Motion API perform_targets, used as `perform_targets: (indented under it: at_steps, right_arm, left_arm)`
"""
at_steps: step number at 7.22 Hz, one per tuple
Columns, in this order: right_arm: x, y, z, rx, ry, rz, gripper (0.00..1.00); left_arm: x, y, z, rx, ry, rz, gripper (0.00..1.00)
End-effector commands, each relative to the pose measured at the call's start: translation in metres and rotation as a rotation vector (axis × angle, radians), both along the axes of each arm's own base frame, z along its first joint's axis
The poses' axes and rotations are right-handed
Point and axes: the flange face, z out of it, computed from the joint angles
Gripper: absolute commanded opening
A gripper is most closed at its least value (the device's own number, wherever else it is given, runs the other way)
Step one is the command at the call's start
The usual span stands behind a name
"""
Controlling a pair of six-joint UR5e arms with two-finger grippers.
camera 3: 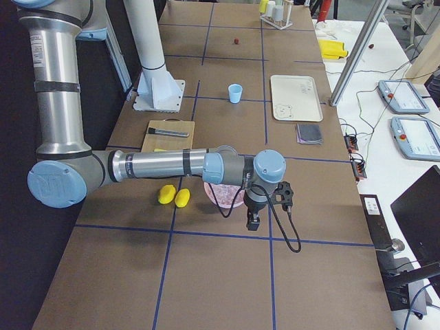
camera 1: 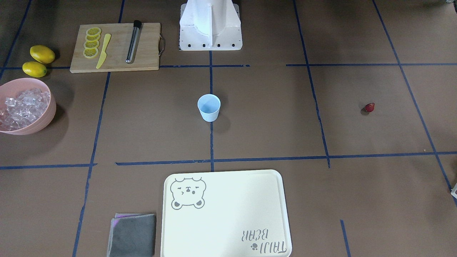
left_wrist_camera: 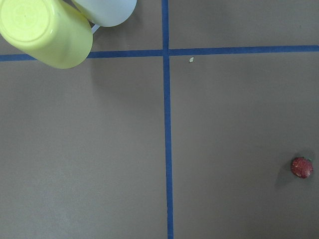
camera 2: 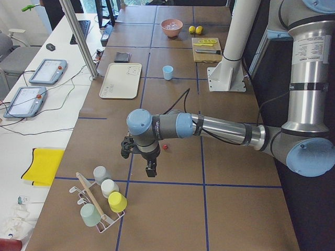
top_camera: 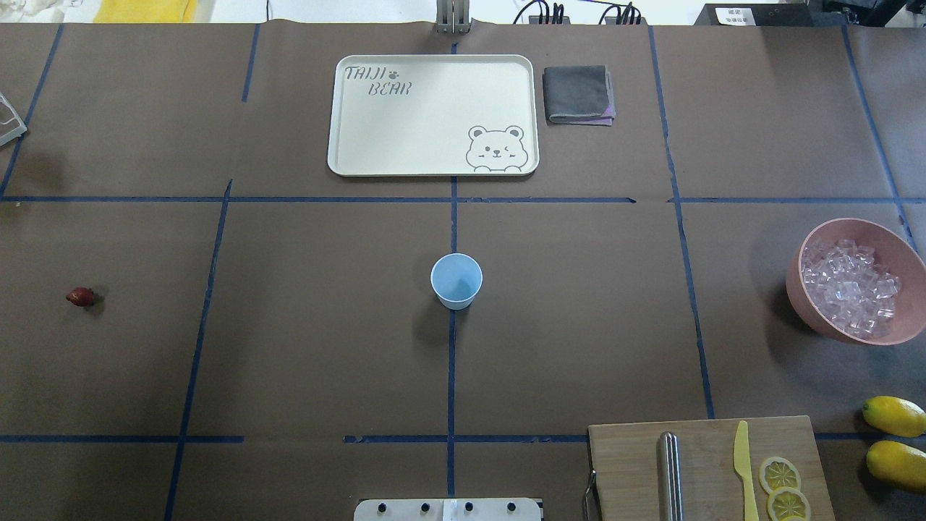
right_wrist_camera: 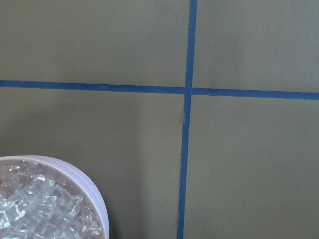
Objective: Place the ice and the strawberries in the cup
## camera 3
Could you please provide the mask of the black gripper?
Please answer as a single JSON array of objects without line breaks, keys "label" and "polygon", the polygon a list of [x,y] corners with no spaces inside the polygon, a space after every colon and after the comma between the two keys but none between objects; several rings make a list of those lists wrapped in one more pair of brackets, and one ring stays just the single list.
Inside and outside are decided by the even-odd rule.
[{"label": "black gripper", "polygon": [[243,197],[244,204],[247,207],[247,223],[248,230],[257,231],[260,226],[259,211],[264,209],[268,204],[266,196],[258,195],[253,198],[252,191],[246,191]]}]

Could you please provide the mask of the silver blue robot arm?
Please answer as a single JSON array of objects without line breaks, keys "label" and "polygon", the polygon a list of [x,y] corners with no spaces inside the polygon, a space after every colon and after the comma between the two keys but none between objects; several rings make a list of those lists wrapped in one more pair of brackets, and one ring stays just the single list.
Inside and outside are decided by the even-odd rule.
[{"label": "silver blue robot arm", "polygon": [[[103,149],[118,120],[124,94],[105,45],[81,42],[78,47],[85,139],[94,148]],[[41,137],[28,34],[10,1],[1,4],[1,53],[1,90],[5,92],[1,100],[6,112],[1,120],[1,234],[64,239],[83,205],[48,208],[31,196],[25,182]]]}]

